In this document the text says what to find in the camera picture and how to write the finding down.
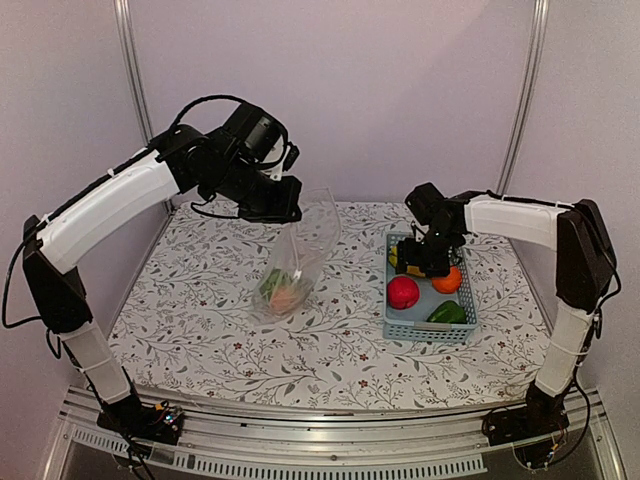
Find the green orange toy mango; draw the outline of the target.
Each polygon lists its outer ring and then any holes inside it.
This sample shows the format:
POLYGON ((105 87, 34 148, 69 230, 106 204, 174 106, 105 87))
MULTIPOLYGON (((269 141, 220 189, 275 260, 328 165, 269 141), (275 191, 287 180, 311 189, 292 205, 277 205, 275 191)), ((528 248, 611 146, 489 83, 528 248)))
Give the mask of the green orange toy mango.
POLYGON ((300 298, 297 286, 279 286, 271 295, 269 307, 275 314, 286 314, 298 306, 300 298))

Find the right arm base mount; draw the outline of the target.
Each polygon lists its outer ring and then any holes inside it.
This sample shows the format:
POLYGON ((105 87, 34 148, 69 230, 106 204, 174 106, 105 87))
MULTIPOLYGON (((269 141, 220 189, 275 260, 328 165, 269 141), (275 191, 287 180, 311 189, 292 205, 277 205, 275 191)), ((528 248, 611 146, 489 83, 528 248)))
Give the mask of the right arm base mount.
POLYGON ((489 411, 483 417, 481 432, 495 446, 560 432, 568 426, 563 402, 534 398, 521 407, 489 411))

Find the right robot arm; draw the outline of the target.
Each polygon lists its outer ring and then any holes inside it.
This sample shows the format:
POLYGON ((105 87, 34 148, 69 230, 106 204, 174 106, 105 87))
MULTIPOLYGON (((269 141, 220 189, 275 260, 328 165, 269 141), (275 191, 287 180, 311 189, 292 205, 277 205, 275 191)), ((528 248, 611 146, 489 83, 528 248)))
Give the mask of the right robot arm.
POLYGON ((544 246, 556 254, 557 315, 550 345, 533 383, 548 397, 563 393, 602 331, 602 306, 621 291, 617 260, 598 205, 466 191, 446 197, 433 184, 414 188, 405 204, 411 235, 396 248, 397 273, 415 266, 428 278, 450 270, 450 254, 470 234, 544 246))

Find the green toy cabbage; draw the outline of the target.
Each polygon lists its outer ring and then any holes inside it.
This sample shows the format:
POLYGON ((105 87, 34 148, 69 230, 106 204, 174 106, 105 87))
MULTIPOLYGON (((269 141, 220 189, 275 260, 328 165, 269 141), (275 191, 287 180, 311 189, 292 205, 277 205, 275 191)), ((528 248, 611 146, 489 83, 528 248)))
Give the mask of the green toy cabbage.
POLYGON ((276 291, 292 283, 292 276, 285 270, 273 268, 259 283, 258 292, 267 302, 271 300, 276 291))

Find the clear zip top bag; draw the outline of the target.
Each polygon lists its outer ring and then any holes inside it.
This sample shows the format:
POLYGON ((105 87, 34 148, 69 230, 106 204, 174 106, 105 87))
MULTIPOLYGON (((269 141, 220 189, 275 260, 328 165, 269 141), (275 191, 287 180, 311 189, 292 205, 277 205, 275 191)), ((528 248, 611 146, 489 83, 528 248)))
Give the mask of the clear zip top bag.
POLYGON ((341 221, 330 189, 319 188, 300 195, 302 218, 287 224, 277 235, 267 266, 254 289, 250 319, 257 324, 275 323, 299 310, 311 296, 325 262, 341 236, 341 221), (258 292, 261 280, 279 268, 292 276, 300 293, 298 306, 286 314, 275 314, 258 292))

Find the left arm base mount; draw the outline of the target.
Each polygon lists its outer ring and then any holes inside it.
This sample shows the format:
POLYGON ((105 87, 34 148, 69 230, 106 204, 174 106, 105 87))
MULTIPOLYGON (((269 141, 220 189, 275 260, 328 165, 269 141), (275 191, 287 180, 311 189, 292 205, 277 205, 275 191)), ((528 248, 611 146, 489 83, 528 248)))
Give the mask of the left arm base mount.
POLYGON ((104 403, 97 426, 123 437, 177 445, 182 434, 184 411, 167 401, 144 405, 135 394, 115 402, 104 403))

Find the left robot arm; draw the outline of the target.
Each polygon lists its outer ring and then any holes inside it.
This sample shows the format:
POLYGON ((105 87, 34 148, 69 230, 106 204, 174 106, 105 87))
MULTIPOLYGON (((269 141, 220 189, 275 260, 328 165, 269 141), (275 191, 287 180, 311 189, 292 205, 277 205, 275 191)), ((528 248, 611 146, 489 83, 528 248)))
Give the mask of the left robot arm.
POLYGON ((235 202, 249 222, 298 221, 302 184, 288 173, 298 155, 285 129, 265 117, 251 127, 225 124, 207 134, 178 125, 70 205, 26 221, 22 269, 39 318, 126 433, 141 433, 149 415, 93 323, 79 261, 138 214, 192 189, 206 201, 221 195, 235 202))

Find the red toy apple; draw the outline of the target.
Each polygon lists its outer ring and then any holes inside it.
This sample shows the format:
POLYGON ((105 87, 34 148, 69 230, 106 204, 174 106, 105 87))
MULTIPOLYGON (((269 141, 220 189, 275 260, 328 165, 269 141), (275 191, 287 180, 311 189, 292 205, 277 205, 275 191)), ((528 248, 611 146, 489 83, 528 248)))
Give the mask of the red toy apple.
POLYGON ((397 276, 387 285, 387 303, 396 310, 413 307, 420 299, 420 288, 411 278, 397 276))

